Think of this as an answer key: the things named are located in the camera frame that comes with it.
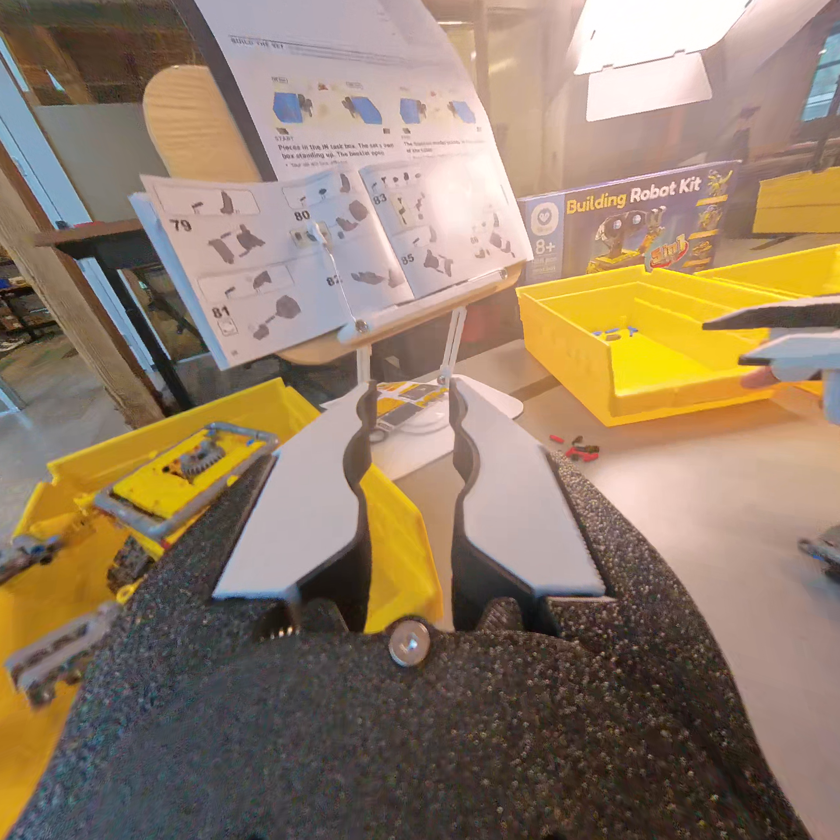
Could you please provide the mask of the grey black wheel assembly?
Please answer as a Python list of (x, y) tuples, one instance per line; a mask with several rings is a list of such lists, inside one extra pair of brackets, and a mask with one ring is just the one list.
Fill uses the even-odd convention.
[(825, 574), (839, 574), (839, 524), (813, 539), (799, 539), (799, 551), (824, 565)]

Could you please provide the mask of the yellow tracked brick model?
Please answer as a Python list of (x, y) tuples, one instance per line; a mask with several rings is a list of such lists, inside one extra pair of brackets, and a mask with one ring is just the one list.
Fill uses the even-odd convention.
[(78, 514), (43, 538), (25, 534), (2, 551), (2, 587), (29, 571), (56, 565), (62, 553), (108, 560), (100, 576), (93, 566), (74, 569), (93, 583), (93, 606), (79, 607), (63, 623), (47, 618), (46, 632), (12, 650), (4, 667), (14, 691), (39, 709), (56, 689), (81, 681), (96, 649), (140, 583), (172, 545), (255, 462), (272, 455), (280, 438), (270, 432), (214, 422), (97, 492), (80, 497)]

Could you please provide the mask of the round wooden booklet stand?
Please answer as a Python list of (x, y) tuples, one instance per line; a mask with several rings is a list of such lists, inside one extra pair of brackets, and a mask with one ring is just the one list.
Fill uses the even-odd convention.
[[(173, 66), (157, 73), (143, 94), (143, 118), (166, 170), (176, 177), (221, 182), (254, 182), (256, 163), (235, 123), (216, 81), (205, 66)], [(467, 307), (512, 288), (524, 262), (436, 292), (428, 298), (390, 308), (364, 318), (367, 330), (354, 326), (333, 330), (274, 354), (300, 365), (327, 364), (355, 352), (359, 377), (370, 373), (371, 352), (377, 343), (412, 337), (427, 322), (451, 317), (443, 360), (435, 376), (445, 385), (455, 369)], [(387, 477), (397, 480), (439, 460), (453, 451), (454, 433), (446, 402), (431, 406), (430, 416), (419, 414), (401, 429), (373, 446), (374, 463)]]

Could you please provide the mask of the yellow plastic bin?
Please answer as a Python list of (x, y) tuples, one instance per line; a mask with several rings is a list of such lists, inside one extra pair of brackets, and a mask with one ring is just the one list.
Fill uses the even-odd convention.
[[(227, 395), (159, 423), (52, 460), (13, 532), (35, 543), (57, 539), (48, 564), (34, 563), (2, 583), (2, 837), (8, 835), (46, 771), (77, 688), (34, 707), (5, 667), (19, 649), (123, 597), (110, 591), (107, 572), (129, 531), (92, 505), (102, 488), (210, 423), (229, 423), (278, 436), (285, 444), (317, 416), (300, 394), (274, 379)], [(362, 480), (371, 527), (373, 569), (365, 632), (380, 631), (414, 613), (437, 621), (443, 594), (421, 512), (373, 466)]]
[(781, 298), (814, 298), (839, 293), (839, 245), (703, 270), (697, 277), (767, 291)]

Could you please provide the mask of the grey desk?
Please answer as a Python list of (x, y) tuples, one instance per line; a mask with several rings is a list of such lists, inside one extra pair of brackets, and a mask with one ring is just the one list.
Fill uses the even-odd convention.
[(518, 423), (579, 465), (677, 573), (723, 651), (760, 745), (814, 838), (839, 834), (838, 583), (797, 548), (838, 523), (838, 427), (795, 387), (772, 400), (604, 427), (516, 340), (460, 360), (521, 400)]

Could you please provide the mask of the wooden post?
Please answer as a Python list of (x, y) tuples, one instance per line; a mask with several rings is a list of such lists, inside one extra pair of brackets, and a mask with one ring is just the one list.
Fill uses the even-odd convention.
[(118, 408), (139, 428), (165, 418), (159, 393), (77, 263), (40, 236), (52, 230), (12, 158), (1, 149), (1, 240), (63, 333)]

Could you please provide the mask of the white printed task sheet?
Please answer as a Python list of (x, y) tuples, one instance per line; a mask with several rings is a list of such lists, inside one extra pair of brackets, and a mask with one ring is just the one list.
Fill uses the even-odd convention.
[(503, 172), (467, 70), (422, 2), (195, 2), (278, 181), (447, 155)]

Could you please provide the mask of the yellow black sticker sheet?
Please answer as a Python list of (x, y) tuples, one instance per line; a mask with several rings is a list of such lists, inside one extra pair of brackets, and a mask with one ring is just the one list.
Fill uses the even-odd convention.
[(393, 381), (377, 386), (375, 427), (386, 433), (395, 431), (427, 413), (448, 397), (448, 388), (437, 383)]

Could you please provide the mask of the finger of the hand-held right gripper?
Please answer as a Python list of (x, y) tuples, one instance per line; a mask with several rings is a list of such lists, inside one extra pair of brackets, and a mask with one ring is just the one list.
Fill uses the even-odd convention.
[(706, 321), (702, 328), (707, 331), (838, 329), (839, 295), (797, 298), (743, 308)]
[(769, 366), (779, 382), (807, 382), (816, 375), (829, 382), (839, 373), (839, 330), (782, 330), (738, 363), (749, 370)]

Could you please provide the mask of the yellow bin with divider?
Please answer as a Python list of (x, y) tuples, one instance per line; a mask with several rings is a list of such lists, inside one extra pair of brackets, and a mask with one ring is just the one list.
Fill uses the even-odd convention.
[[(607, 427), (770, 399), (747, 390), (739, 357), (768, 331), (706, 331), (726, 313), (787, 301), (668, 269), (627, 267), (517, 289), (526, 349)], [(593, 331), (633, 326), (606, 343)]]

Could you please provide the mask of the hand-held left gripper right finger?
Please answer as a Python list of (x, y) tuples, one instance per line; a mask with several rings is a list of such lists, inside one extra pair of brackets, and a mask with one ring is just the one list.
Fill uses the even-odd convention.
[(454, 585), (468, 599), (601, 598), (606, 584), (548, 450), (463, 377), (449, 385)]

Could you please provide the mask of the dark side table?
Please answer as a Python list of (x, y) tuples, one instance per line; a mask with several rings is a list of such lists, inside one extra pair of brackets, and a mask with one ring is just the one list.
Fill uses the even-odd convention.
[(149, 352), (153, 368), (161, 375), (179, 412), (196, 405), (186, 389), (163, 342), (135, 300), (130, 284), (122, 278), (125, 270), (163, 268), (140, 221), (93, 222), (36, 233), (36, 247), (49, 247), (75, 261), (93, 259), (119, 301), (143, 347)]

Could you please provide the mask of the black backing board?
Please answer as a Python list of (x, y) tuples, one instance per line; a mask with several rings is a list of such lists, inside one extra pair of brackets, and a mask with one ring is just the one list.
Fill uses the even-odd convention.
[(206, 65), (217, 84), (234, 125), (255, 164), (262, 182), (276, 182), (277, 174), (250, 115), (250, 111), (228, 64), (218, 38), (205, 20), (195, 1), (172, 1), (177, 13), (199, 47)]

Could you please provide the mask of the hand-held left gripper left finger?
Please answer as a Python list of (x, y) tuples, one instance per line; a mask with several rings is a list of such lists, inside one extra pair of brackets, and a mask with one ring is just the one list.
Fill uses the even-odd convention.
[(364, 381), (280, 447), (213, 591), (216, 601), (287, 600), (368, 532), (375, 383)]

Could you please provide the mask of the white light panel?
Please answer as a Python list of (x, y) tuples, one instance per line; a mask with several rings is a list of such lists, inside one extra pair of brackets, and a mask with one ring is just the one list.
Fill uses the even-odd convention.
[(703, 59), (747, 1), (587, 1), (572, 42), (587, 79), (585, 119), (599, 123), (712, 99)]

